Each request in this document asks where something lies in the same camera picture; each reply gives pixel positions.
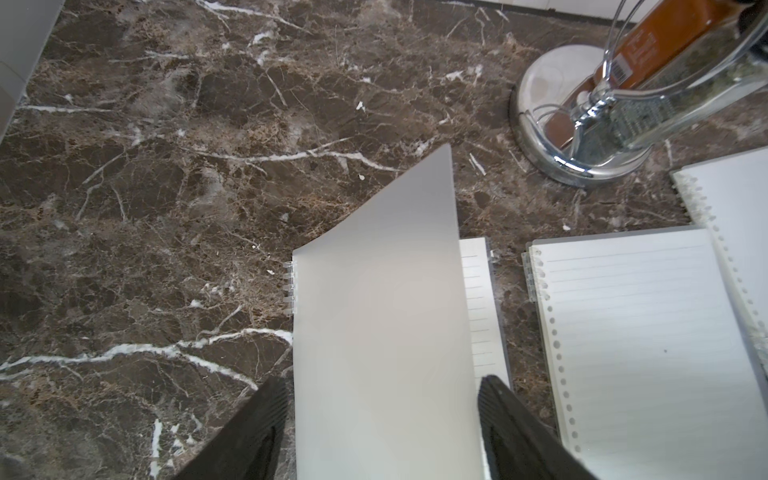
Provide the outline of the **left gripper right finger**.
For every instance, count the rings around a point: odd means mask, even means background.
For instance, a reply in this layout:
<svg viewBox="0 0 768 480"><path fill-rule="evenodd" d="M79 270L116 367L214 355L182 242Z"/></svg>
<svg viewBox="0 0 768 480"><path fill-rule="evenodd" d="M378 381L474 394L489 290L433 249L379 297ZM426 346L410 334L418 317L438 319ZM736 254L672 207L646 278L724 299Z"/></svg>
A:
<svg viewBox="0 0 768 480"><path fill-rule="evenodd" d="M493 479L595 480L499 377L482 378L477 405Z"/></svg>

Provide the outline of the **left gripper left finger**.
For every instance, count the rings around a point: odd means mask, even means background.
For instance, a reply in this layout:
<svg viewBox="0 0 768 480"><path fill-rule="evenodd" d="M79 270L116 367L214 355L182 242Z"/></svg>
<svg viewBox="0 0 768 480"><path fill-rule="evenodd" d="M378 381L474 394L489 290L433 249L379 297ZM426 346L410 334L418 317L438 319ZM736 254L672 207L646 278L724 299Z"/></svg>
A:
<svg viewBox="0 0 768 480"><path fill-rule="evenodd" d="M288 411L286 382L281 378L268 379L175 477L184 480L272 479Z"/></svg>

